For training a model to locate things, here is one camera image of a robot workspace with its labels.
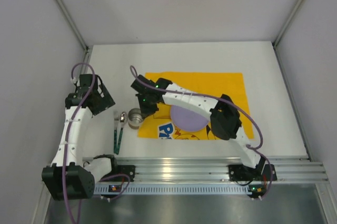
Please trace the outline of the fork with green handle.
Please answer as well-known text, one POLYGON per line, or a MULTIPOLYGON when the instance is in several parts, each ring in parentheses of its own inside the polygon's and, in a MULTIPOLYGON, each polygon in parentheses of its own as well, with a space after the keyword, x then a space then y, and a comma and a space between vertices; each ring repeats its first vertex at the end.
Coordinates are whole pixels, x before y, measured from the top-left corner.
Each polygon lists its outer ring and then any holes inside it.
POLYGON ((117 138, 118 138, 118 126, 120 123, 120 115, 117 110, 114 111, 114 145, 113 150, 114 153, 117 151, 117 138))

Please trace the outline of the small metal cup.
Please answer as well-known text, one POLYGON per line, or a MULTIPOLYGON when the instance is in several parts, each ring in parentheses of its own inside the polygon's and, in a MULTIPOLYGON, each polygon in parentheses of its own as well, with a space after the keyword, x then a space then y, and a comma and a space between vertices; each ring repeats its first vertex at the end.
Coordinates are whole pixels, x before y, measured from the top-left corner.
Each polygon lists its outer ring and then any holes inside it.
POLYGON ((128 125, 132 129, 139 129, 144 119, 142 117, 141 110, 139 108, 132 108, 128 112, 128 125))

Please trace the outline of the spoon with green handle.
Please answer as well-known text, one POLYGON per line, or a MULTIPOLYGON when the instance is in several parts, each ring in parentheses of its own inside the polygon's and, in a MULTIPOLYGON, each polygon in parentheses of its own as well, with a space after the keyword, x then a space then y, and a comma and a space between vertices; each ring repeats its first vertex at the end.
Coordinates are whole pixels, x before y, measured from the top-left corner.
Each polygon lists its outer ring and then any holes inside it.
POLYGON ((122 139, 123 139, 123 131, 124 131, 124 127, 126 125, 128 121, 128 116, 127 113, 125 111, 120 113, 120 123, 118 126, 118 138, 117 138, 117 151, 116 154, 118 155, 120 153, 120 148, 121 148, 121 144, 122 144, 122 139))

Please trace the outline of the yellow pikachu cloth placemat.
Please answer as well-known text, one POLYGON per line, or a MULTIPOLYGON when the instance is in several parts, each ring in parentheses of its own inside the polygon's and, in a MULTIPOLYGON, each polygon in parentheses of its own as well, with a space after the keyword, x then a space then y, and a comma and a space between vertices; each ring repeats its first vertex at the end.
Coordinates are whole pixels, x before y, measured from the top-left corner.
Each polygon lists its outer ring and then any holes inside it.
MULTIPOLYGON (((232 102, 250 114, 249 102, 247 99, 244 78, 242 73, 188 73, 188 72, 162 72, 145 74, 147 79, 157 81, 159 78, 169 79, 179 86, 201 94, 209 94, 215 97, 228 95, 232 102)), ((159 126, 171 124, 174 131, 171 134, 173 139, 188 140, 217 140, 212 132, 207 133, 210 124, 202 130, 189 133, 172 123, 169 105, 158 104, 158 111, 147 117, 140 129, 138 136, 141 138, 159 139, 159 126)))

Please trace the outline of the purple plastic plate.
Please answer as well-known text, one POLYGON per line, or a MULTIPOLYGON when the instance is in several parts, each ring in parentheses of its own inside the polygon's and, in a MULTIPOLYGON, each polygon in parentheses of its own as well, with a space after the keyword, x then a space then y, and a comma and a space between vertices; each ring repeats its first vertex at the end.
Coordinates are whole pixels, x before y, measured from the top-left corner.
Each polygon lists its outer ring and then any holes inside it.
POLYGON ((187 132, 200 131, 209 123, 205 117, 179 106, 171 106, 170 117, 177 128, 187 132))

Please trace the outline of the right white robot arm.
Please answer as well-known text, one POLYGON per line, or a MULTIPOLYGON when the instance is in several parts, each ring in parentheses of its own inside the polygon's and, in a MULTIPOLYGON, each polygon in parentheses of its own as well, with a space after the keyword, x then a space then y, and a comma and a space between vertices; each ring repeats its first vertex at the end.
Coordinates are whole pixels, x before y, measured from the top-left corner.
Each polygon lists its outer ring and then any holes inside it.
POLYGON ((168 79, 159 78, 153 82, 142 75, 135 77, 131 87, 137 92, 136 97, 143 118, 155 114, 158 104, 178 106, 194 112, 211 123, 211 132, 215 137, 232 144, 239 154, 239 167, 242 170, 249 172, 251 176, 263 174, 266 158, 258 153, 256 147, 250 145, 240 114, 246 116, 254 126, 257 124, 244 110, 235 105, 229 96, 199 94, 168 79))

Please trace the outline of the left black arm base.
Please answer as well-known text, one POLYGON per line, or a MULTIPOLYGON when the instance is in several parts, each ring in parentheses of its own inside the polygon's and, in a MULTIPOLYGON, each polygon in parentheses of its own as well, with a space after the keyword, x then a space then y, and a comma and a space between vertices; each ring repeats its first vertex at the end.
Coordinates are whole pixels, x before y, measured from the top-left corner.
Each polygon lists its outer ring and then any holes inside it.
POLYGON ((113 170, 112 172, 105 175, 103 178, 108 178, 107 181, 113 181, 113 182, 127 182, 127 178, 125 177, 114 177, 110 178, 113 175, 120 175, 124 174, 127 175, 130 178, 130 181, 133 182, 135 178, 135 166, 134 165, 118 165, 118 167, 113 170))

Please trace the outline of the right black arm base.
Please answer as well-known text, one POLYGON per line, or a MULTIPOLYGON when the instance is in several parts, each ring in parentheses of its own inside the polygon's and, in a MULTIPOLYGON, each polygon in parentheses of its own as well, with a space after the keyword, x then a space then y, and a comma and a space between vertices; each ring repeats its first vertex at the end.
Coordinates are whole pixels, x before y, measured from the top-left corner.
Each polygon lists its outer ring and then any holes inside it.
POLYGON ((244 165, 234 164, 228 166, 229 180, 233 182, 262 181, 266 179, 277 181, 274 165, 264 165, 262 168, 249 168, 244 165))

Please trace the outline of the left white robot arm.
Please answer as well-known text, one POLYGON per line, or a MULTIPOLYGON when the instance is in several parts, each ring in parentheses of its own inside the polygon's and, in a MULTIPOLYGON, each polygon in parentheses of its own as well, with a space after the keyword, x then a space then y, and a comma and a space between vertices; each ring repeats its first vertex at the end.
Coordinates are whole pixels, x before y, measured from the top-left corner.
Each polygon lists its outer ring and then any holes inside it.
POLYGON ((42 170, 42 181, 52 198, 90 199, 95 184, 117 171, 113 155, 95 156, 83 165, 84 140, 90 120, 115 105, 99 75, 81 74, 75 92, 65 99, 65 123, 57 153, 42 170))

